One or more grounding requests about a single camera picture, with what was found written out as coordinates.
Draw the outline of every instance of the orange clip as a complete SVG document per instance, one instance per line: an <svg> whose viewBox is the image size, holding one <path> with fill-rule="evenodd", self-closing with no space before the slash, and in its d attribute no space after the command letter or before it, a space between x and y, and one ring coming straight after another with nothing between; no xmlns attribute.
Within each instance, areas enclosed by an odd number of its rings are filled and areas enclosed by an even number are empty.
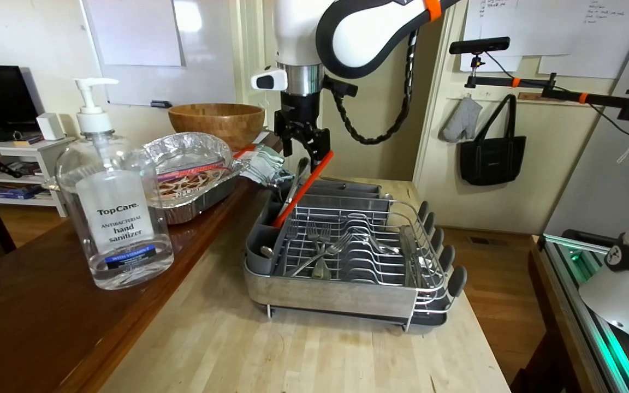
<svg viewBox="0 0 629 393"><path fill-rule="evenodd" d="M439 21L443 15L441 0L423 0L430 21Z"/></svg>

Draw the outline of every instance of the dish rack wire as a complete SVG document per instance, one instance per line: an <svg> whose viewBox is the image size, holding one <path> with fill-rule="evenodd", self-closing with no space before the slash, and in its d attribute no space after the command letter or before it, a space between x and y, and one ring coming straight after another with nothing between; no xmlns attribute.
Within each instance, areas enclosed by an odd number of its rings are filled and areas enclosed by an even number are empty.
<svg viewBox="0 0 629 393"><path fill-rule="evenodd" d="M455 264L429 203L381 197L381 188L318 181L277 232L277 195L247 241L247 289L256 303L441 326L467 273Z"/></svg>

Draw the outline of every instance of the hand sanitizer bottle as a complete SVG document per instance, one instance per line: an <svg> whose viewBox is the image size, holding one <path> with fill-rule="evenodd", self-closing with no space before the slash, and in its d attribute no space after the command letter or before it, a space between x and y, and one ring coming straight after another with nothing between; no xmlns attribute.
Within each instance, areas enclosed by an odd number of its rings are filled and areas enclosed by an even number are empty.
<svg viewBox="0 0 629 393"><path fill-rule="evenodd" d="M67 216L92 277L104 290L141 285L174 260L149 153L113 137L110 116L95 106L92 86L113 83L119 82L76 82L84 96L84 140L73 142L56 161Z"/></svg>

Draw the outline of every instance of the bottle label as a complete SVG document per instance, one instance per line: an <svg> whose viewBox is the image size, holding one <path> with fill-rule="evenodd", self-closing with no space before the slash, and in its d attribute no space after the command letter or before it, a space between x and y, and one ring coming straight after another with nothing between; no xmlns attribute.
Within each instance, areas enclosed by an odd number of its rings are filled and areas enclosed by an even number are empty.
<svg viewBox="0 0 629 393"><path fill-rule="evenodd" d="M113 253L113 264L147 255L147 244L138 243L150 241L155 232L138 172L95 172L76 184L76 192L101 255Z"/></svg>

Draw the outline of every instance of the food container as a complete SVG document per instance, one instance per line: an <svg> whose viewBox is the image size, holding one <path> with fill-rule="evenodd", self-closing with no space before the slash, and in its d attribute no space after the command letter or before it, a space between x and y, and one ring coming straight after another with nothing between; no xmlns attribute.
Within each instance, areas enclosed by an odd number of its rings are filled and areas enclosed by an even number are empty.
<svg viewBox="0 0 629 393"><path fill-rule="evenodd" d="M178 106L168 109L168 120L179 134L210 134L243 150L261 136L265 109L238 102Z"/></svg>
<svg viewBox="0 0 629 393"><path fill-rule="evenodd" d="M159 197L168 225L181 225L223 198L215 198L234 177L229 146L207 134L173 134L144 145L157 166Z"/></svg>

